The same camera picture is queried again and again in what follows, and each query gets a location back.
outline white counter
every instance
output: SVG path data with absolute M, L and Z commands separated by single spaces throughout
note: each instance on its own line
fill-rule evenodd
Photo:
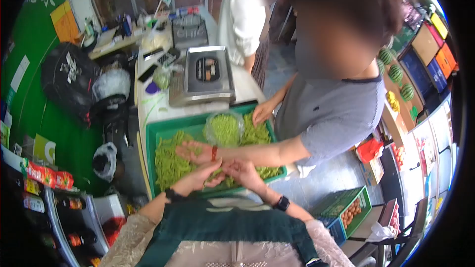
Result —
M 200 15 L 204 18 L 206 23 L 206 30 L 208 31 L 208 39 L 210 45 L 216 44 L 216 31 L 217 24 L 214 21 L 213 17 L 204 9 L 203 6 L 199 7 Z M 151 78 L 145 83 L 141 83 L 137 78 L 147 69 L 149 66 L 156 62 L 156 60 L 161 57 L 162 54 L 156 54 L 153 58 L 150 58 L 147 61 L 143 60 L 143 54 L 146 53 L 142 50 L 139 52 L 138 60 L 135 68 L 135 105 L 138 109 L 139 124 L 140 124 L 140 145 L 142 148 L 143 156 L 143 169 L 145 169 L 148 175 L 147 167 L 147 150 L 146 150 L 146 134 L 145 126 L 152 122 L 169 120 L 177 117 L 184 116 L 193 116 L 202 113 L 217 111 L 217 110 L 226 110 L 229 108 L 229 104 L 224 102 L 212 102 L 201 105 L 188 106 L 183 108 L 172 108 L 168 104 L 168 90 L 162 91 L 160 93 L 148 94 L 145 92 L 146 86 L 150 83 Z M 260 87 L 257 85 L 254 78 L 247 73 L 242 67 L 231 65 L 233 73 L 233 81 L 236 93 L 236 103 L 241 103 L 244 101 L 257 100 L 259 103 L 262 103 L 266 100 L 264 94 L 262 93 Z

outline red package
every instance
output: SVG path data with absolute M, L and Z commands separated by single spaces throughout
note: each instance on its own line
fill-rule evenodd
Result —
M 127 222 L 123 217 L 113 217 L 102 225 L 105 238 L 111 247 L 119 236 L 120 229 Z
M 51 188 L 71 190 L 73 187 L 73 176 L 66 171 L 54 171 L 49 167 L 40 166 L 23 158 L 21 163 L 23 175 Z
M 369 163 L 372 159 L 378 156 L 380 149 L 383 147 L 383 143 L 372 138 L 368 142 L 360 145 L 356 148 L 361 162 Z
M 73 187 L 73 176 L 66 171 L 56 172 L 56 187 L 62 190 L 71 190 Z
M 23 158 L 20 163 L 23 174 L 35 181 L 51 188 L 56 187 L 56 171 L 51 168 L 36 165 L 27 158 Z

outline gray t-shirt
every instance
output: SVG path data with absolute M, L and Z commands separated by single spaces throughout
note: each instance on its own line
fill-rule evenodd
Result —
M 312 166 L 347 151 L 373 132 L 386 92 L 381 77 L 367 80 L 305 81 L 297 74 L 277 112 L 279 141 L 301 135 L 311 157 L 296 162 Z

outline purple object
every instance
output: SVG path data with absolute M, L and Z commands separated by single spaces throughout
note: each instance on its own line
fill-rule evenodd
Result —
M 149 93 L 149 94 L 154 94 L 154 93 L 157 93 L 160 91 L 160 88 L 157 86 L 156 83 L 154 82 L 151 82 L 146 88 L 145 88 L 145 92 Z

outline hand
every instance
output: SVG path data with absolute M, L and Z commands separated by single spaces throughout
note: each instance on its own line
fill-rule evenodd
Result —
M 221 167 L 222 159 L 215 162 L 208 162 L 193 170 L 188 175 L 182 177 L 171 188 L 182 196 L 188 196 L 193 191 L 202 190 L 205 186 L 214 188 L 219 185 L 226 175 L 224 172 L 218 173 L 211 181 L 208 178 Z
M 267 189 L 251 161 L 234 159 L 223 163 L 223 172 L 234 178 L 241 186 L 260 196 Z
M 259 104 L 256 106 L 254 109 L 254 113 L 252 114 L 252 123 L 254 124 L 254 127 L 257 127 L 259 123 L 265 122 L 270 115 L 272 115 L 272 112 L 276 108 L 278 103 L 275 103 L 272 99 Z
M 196 154 L 195 150 L 200 149 L 201 153 Z M 211 161 L 211 151 L 213 147 L 198 141 L 184 141 L 177 146 L 175 153 L 185 160 L 192 161 L 196 164 L 208 163 Z

